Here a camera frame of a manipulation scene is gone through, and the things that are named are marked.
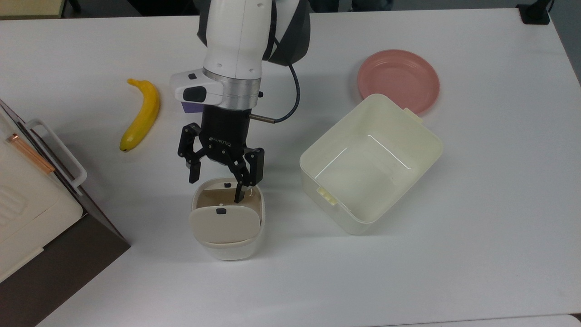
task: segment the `table surface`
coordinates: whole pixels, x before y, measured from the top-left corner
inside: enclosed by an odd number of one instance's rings
[[[520,317],[486,319],[455,322],[435,322],[432,324],[399,325],[394,327],[579,327],[581,322],[570,315],[550,315],[541,317]]]
[[[41,326],[377,326],[581,311],[581,88],[552,23],[516,9],[311,15],[296,64],[301,106],[252,122],[266,151],[267,239],[249,260],[215,260],[187,217],[176,154],[184,114],[170,75],[202,66],[197,17],[0,22],[0,97],[53,126],[89,177],[85,188],[132,248]],[[357,69],[383,49],[436,69],[423,116],[442,157],[364,236],[346,234],[301,190],[299,157],[360,101]],[[264,65],[255,113],[294,103],[285,67]],[[141,105],[127,78],[162,95],[129,153],[119,140]]]
[[[60,18],[65,0],[0,0],[0,19]]]

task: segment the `banana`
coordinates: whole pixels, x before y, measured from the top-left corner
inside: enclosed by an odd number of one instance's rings
[[[127,83],[136,86],[144,95],[141,110],[123,134],[119,149],[127,152],[135,148],[147,135],[159,113],[159,93],[150,81],[128,79]]]

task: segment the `white plastic container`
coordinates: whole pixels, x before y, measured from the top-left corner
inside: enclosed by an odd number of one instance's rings
[[[193,235],[220,260],[253,255],[264,239],[264,197],[260,188],[247,191],[234,203],[236,179],[218,178],[203,183],[192,201],[189,222]]]
[[[373,94],[300,157],[303,190],[346,232],[383,216],[442,154],[410,110]]]

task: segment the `small white box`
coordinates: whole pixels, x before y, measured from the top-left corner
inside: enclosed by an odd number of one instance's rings
[[[360,235],[433,165],[442,141],[410,110],[373,94],[300,157],[303,190]]]
[[[193,235],[220,260],[240,260],[253,255],[264,239],[264,196],[258,186],[234,203],[237,181],[233,177],[203,183],[192,201],[189,222]]]

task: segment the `container lid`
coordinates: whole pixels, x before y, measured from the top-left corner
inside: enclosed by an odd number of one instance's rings
[[[234,203],[236,179],[218,178],[203,183],[192,201],[189,220],[200,242],[237,243],[256,237],[264,220],[264,201],[257,187]]]

